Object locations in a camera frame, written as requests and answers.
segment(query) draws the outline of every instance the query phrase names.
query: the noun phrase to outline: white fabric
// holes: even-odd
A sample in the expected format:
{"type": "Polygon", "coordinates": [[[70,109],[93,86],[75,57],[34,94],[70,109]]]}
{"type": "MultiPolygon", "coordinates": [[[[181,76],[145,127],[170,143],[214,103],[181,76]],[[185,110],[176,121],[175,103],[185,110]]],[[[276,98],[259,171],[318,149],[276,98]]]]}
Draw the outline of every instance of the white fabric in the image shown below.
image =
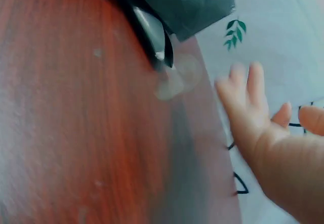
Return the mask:
{"type": "MultiPolygon", "coordinates": [[[[319,0],[235,0],[236,12],[200,32],[196,37],[206,63],[211,84],[226,76],[230,66],[240,62],[249,65],[260,61],[265,69],[266,95],[271,113],[290,101],[293,121],[298,123],[299,105],[324,97],[324,20],[319,0]],[[236,49],[227,51],[227,23],[243,21],[247,34],[236,49]]],[[[224,112],[223,119],[231,136],[224,112]]],[[[292,128],[302,134],[302,128],[292,128]]],[[[270,202],[262,193],[252,173],[236,148],[230,151],[235,172],[250,193],[240,195],[243,224],[292,224],[296,221],[270,202]]]]}

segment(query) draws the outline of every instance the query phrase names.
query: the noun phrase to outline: hand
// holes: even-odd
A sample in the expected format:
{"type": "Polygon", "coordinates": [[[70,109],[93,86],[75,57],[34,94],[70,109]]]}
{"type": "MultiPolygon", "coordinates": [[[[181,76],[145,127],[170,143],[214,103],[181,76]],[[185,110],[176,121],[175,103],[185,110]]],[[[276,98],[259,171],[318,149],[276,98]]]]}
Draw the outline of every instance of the hand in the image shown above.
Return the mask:
{"type": "MultiPolygon", "coordinates": [[[[235,66],[216,89],[240,153],[266,196],[302,223],[324,223],[324,140],[289,134],[290,103],[270,119],[262,66],[235,66]]],[[[300,124],[324,136],[324,110],[303,107],[300,124]]]]}
{"type": "Polygon", "coordinates": [[[229,117],[234,141],[249,164],[263,157],[264,148],[269,148],[269,144],[289,135],[291,105],[285,103],[270,119],[260,64],[250,66],[247,82],[244,68],[234,66],[229,78],[216,83],[216,89],[229,117]]]}

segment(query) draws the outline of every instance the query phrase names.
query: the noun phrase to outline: wooden table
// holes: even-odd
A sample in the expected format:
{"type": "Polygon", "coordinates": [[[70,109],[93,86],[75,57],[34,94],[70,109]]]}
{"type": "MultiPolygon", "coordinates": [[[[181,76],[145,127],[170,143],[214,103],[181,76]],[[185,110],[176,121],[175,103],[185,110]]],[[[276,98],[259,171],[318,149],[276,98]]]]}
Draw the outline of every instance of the wooden table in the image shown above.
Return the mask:
{"type": "Polygon", "coordinates": [[[113,0],[0,0],[0,223],[240,223],[206,71],[158,78],[113,0]]]}

